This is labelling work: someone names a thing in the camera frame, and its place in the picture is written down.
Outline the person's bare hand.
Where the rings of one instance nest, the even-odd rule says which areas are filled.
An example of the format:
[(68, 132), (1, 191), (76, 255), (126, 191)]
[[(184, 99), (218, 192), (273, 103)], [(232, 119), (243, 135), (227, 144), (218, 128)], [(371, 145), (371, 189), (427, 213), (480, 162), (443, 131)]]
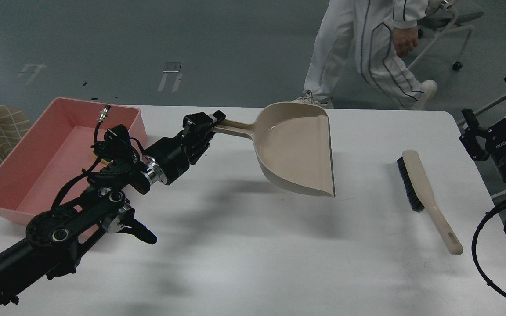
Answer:
[(414, 26), (406, 29), (395, 27), (392, 30), (392, 44), (394, 45), (396, 56), (399, 58), (406, 57), (419, 45), (417, 27)]

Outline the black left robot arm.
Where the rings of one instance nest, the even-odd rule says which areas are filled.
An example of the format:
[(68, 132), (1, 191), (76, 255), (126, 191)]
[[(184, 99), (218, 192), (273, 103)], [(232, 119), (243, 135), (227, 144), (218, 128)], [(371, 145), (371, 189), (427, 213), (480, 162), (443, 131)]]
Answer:
[(122, 124), (107, 129), (103, 140), (94, 138), (93, 164), (60, 189), (48, 211), (30, 220), (24, 239), (0, 253), (0, 306), (18, 304), (18, 294), (43, 276), (74, 274), (106, 233), (155, 244), (157, 236), (135, 219), (124, 188), (147, 194), (156, 182), (172, 184), (203, 156), (225, 118), (221, 111), (187, 115), (176, 136), (148, 148)]

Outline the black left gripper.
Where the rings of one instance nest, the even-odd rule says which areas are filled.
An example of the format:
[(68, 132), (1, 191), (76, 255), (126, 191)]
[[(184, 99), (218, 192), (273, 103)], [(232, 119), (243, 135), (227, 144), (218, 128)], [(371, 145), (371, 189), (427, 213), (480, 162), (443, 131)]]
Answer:
[(226, 114), (217, 110), (189, 114), (183, 118), (183, 131), (174, 137), (163, 137), (142, 151), (142, 174), (149, 185), (160, 182), (172, 184), (195, 165), (205, 154), (215, 132), (213, 129), (225, 120)]

